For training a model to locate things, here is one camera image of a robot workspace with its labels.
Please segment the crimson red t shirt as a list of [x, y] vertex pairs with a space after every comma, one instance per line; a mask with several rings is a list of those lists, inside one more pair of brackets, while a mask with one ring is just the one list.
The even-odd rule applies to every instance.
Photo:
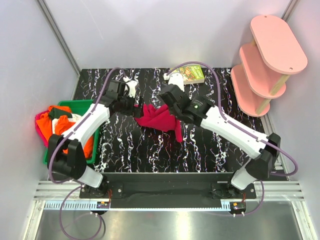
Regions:
[[155, 108], [152, 104], [144, 104], [143, 116], [135, 117], [134, 119], [142, 127], [162, 132], [174, 131], [176, 141], [178, 143], [183, 141], [180, 120], [170, 113], [169, 107], [166, 104], [159, 108]]

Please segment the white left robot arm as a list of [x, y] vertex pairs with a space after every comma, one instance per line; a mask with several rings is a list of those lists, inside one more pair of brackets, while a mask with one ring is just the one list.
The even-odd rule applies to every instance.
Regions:
[[108, 193], [103, 175], [87, 164], [84, 146], [89, 138], [115, 113], [140, 118], [143, 116], [143, 97], [136, 101], [139, 83], [125, 77], [122, 81], [110, 81], [101, 90], [87, 112], [62, 134], [52, 134], [48, 141], [47, 167], [49, 173], [58, 173], [82, 185], [90, 186], [97, 198]]

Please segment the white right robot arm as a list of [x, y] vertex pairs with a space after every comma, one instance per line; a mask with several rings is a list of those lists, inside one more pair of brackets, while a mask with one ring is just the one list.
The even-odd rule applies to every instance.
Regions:
[[213, 105], [207, 97], [197, 96], [190, 99], [174, 84], [166, 86], [159, 96], [178, 120], [218, 134], [250, 157], [250, 160], [233, 174], [227, 185], [230, 197], [239, 198], [248, 185], [270, 177], [279, 156], [279, 135], [256, 132], [230, 116], [221, 115], [219, 107]]

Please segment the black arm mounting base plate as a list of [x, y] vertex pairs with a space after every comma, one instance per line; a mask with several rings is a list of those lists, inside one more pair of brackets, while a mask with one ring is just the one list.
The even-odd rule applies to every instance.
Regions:
[[133, 194], [203, 195], [227, 197], [232, 173], [115, 173], [107, 172], [103, 188], [111, 191], [112, 199]]

